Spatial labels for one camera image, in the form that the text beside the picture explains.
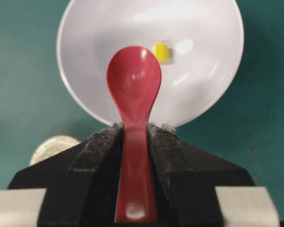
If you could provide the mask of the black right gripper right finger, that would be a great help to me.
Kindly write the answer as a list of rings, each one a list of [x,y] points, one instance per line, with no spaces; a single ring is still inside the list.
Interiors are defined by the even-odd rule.
[[[168,227],[276,227],[268,190],[248,171],[147,125],[159,222]]]

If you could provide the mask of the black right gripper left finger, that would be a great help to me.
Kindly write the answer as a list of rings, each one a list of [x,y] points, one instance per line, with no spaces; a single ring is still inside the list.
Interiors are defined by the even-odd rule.
[[[18,171],[0,190],[0,227],[114,224],[124,126]]]

